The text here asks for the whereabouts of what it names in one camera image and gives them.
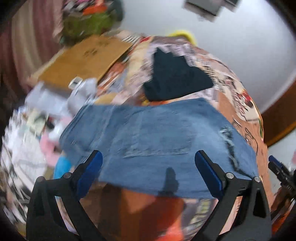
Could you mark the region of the blue denim jeans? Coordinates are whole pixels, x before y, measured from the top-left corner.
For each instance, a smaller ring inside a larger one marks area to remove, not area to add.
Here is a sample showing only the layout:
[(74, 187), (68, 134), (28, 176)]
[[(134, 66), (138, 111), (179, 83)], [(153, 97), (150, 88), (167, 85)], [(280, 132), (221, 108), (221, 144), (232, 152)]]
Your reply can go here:
[(237, 178), (258, 175), (253, 148), (203, 98), (158, 106), (85, 105), (59, 144), (73, 166), (100, 151), (100, 182), (151, 195), (210, 198), (195, 166), (199, 150)]

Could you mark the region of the printed newspaper pattern blanket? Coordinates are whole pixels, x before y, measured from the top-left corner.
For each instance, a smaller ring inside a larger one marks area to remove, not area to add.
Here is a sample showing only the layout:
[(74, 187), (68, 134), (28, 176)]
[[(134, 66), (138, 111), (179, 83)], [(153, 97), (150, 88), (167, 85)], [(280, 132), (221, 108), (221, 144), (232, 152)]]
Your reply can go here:
[[(232, 70), (182, 37), (150, 36), (138, 42), (128, 63), (116, 63), (100, 81), (95, 104), (149, 105), (142, 85), (152, 76), (152, 56), (157, 49), (184, 56), (189, 65), (210, 75), (213, 87), (190, 94), (189, 98), (208, 100), (253, 148), (267, 199), (272, 202), (259, 110)], [(205, 223), (217, 200), (156, 197), (95, 183), (81, 204), (107, 240), (190, 240)]]

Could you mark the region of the brown wooden door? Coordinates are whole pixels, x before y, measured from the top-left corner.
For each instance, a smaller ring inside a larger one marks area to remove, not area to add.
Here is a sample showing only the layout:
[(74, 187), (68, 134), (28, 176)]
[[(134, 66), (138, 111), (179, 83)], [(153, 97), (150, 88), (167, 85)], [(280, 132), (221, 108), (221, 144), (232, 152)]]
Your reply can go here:
[(263, 119), (264, 143), (267, 147), (277, 143), (295, 129), (296, 85), (287, 91), (261, 116)]

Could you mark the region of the dark navy folded garment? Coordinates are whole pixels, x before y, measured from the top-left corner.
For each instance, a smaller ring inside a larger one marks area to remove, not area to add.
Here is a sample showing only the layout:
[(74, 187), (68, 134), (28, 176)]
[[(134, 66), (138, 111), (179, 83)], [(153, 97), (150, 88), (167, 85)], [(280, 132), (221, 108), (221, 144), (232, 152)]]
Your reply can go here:
[(157, 49), (154, 53), (152, 79), (143, 84), (149, 101), (180, 98), (213, 87), (210, 76), (195, 66), (189, 66), (185, 57), (174, 56)]

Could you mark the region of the striped maroon curtain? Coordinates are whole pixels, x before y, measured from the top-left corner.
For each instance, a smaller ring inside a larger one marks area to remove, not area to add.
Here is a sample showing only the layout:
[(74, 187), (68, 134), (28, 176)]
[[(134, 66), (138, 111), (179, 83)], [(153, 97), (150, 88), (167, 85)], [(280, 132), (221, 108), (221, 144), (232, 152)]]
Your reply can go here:
[(27, 80), (60, 49), (63, 1), (25, 1), (1, 26), (1, 74), (20, 95)]

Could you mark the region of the green bag with clutter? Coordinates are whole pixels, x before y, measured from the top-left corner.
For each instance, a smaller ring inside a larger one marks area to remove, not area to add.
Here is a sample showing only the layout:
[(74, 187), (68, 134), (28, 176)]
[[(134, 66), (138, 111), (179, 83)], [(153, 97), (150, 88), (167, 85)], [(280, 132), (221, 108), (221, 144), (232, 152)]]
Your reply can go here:
[(91, 35), (101, 35), (123, 17), (122, 1), (65, 1), (61, 43), (71, 46)]

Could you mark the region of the yellow curved tube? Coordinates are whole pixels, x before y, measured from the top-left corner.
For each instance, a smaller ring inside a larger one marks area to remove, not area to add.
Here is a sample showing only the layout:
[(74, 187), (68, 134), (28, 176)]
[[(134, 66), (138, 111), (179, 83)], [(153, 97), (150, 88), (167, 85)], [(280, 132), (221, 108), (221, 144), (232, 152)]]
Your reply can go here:
[(168, 34), (168, 37), (182, 37), (186, 39), (188, 42), (190, 42), (192, 45), (194, 46), (198, 45), (195, 36), (186, 30), (177, 30), (175, 32)]

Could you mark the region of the wall mounted dark screen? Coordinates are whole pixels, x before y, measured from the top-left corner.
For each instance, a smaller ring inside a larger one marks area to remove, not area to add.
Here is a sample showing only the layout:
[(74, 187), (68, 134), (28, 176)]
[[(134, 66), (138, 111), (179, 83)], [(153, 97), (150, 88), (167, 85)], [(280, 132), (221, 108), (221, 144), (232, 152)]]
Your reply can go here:
[(184, 2), (184, 9), (198, 15), (200, 20), (214, 22), (223, 8), (234, 12), (238, 4), (239, 1), (231, 0), (189, 0)]

